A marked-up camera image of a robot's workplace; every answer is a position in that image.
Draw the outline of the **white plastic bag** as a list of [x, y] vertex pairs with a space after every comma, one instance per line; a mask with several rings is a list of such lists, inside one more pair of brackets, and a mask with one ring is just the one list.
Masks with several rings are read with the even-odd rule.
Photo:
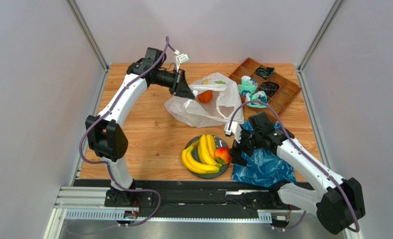
[[195, 81], [190, 89], [196, 96], [212, 91], [213, 98], [202, 103], [198, 99], [172, 97], [164, 106], [175, 119], [191, 127], [225, 125], [242, 104], [237, 83], [218, 72]]

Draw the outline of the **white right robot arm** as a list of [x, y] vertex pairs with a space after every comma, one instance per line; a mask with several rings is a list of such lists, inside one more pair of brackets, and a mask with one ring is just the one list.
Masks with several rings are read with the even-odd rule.
[[266, 149], [296, 169], [311, 185], [308, 190], [287, 180], [274, 183], [270, 189], [273, 201], [279, 205], [293, 205], [315, 214], [320, 224], [336, 235], [365, 216], [363, 190], [355, 178], [345, 179], [310, 154], [284, 127], [275, 128], [264, 112], [249, 117], [252, 130], [237, 121], [225, 124], [226, 136], [233, 136], [230, 155], [234, 164], [247, 165], [241, 156], [251, 156], [256, 149]]

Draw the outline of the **orange fake bell pepper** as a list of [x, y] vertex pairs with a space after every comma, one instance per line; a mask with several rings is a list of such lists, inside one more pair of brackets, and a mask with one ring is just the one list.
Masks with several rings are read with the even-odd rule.
[[206, 90], [206, 91], [200, 93], [200, 94], [197, 96], [197, 99], [198, 99], [198, 101], [199, 101], [200, 103], [208, 104], [208, 103], [210, 103], [210, 102], [212, 101], [212, 99], [213, 99], [213, 91], [212, 91], [212, 90]]

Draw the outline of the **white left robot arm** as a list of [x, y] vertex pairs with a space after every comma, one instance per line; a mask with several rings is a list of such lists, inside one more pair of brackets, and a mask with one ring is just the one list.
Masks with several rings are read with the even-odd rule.
[[168, 71], [162, 68], [166, 59], [165, 51], [147, 48], [143, 58], [132, 63], [125, 79], [109, 104], [97, 116], [88, 116], [85, 125], [85, 138], [89, 148], [100, 158], [111, 178], [111, 188], [107, 198], [120, 198], [130, 204], [139, 192], [134, 189], [134, 179], [130, 175], [125, 160], [129, 142], [122, 127], [138, 98], [151, 84], [167, 87], [171, 95], [193, 100], [192, 90], [185, 79], [181, 63], [189, 57], [178, 50], [175, 52], [175, 68]]

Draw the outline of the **yellow fake banana bunch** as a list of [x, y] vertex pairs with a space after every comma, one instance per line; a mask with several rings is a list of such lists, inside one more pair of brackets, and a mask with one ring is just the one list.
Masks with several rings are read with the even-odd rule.
[[220, 171], [219, 167], [211, 166], [196, 161], [192, 156], [192, 151], [199, 145], [199, 141], [191, 143], [181, 153], [183, 165], [193, 173], [197, 174], [214, 174]]

